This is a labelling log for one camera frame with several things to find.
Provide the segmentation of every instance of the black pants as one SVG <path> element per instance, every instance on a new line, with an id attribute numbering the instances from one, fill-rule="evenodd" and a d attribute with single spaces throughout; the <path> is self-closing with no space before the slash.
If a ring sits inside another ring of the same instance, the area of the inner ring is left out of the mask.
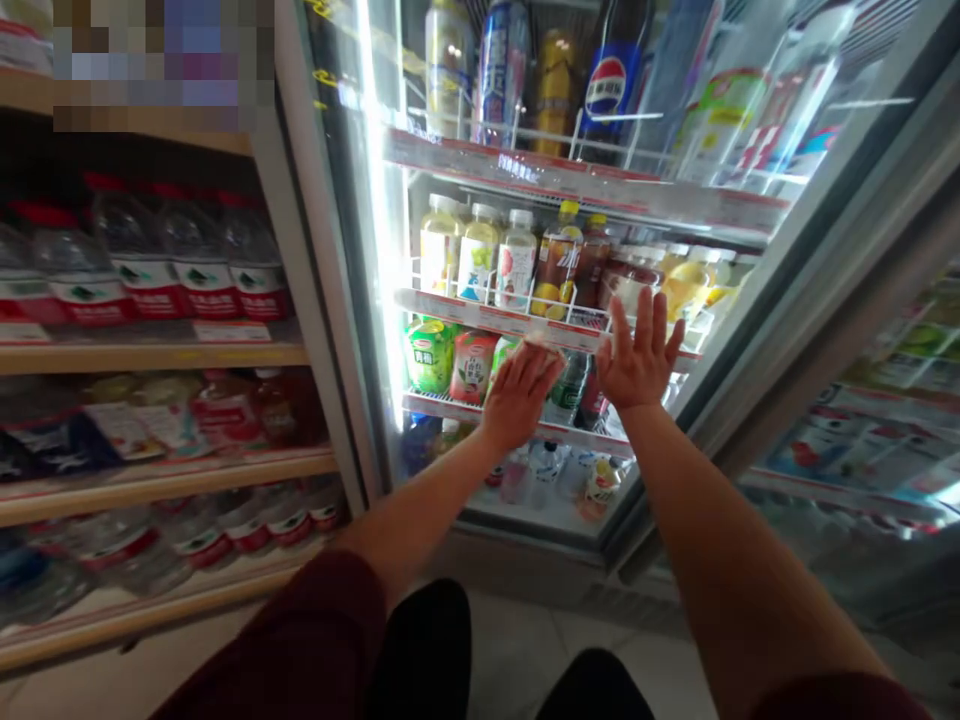
<path id="1" fill-rule="evenodd" d="M 390 616 L 367 697 L 367 717 L 467 716 L 470 699 L 470 603 L 453 580 L 413 593 Z M 584 650 L 537 714 L 558 718 L 653 720 L 623 664 L 607 650 Z"/>

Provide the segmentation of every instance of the floor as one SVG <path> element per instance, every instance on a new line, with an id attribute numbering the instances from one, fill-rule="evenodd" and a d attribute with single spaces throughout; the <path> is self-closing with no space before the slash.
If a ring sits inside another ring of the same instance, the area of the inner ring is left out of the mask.
<path id="1" fill-rule="evenodd" d="M 658 720 L 716 718 L 696 649 L 537 605 L 471 592 L 471 720 L 532 718 L 578 652 L 612 650 Z M 248 607 L 0 684 L 6 720 L 143 720 L 256 611 Z"/>

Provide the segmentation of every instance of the left hand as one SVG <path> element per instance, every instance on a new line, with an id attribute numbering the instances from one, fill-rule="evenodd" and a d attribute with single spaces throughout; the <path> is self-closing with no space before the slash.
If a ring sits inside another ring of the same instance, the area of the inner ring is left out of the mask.
<path id="1" fill-rule="evenodd" d="M 506 455 L 533 436 L 543 401 L 561 372 L 562 361 L 545 348 L 527 342 L 498 368 L 478 432 L 499 455 Z"/>

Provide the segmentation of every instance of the pepsi bottle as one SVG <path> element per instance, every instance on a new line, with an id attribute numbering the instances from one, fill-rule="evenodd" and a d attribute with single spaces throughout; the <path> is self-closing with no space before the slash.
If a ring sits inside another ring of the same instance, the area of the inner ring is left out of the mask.
<path id="1" fill-rule="evenodd" d="M 644 45 L 653 26 L 653 0 L 604 0 L 593 31 L 593 55 L 583 95 L 580 120 L 582 140 L 619 145 L 623 120 L 602 120 L 627 115 L 643 79 Z M 578 145 L 577 158 L 584 162 L 617 165 L 616 150 Z"/>

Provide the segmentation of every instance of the red sleeve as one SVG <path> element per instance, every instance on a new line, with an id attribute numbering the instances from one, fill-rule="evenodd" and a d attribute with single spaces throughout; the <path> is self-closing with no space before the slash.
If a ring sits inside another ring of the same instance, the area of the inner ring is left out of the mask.
<path id="1" fill-rule="evenodd" d="M 879 675 L 838 673 L 796 680 L 768 695 L 751 720 L 930 720 L 900 684 Z"/>
<path id="2" fill-rule="evenodd" d="M 152 720 L 361 717 L 386 615 L 366 562 L 320 553 Z"/>

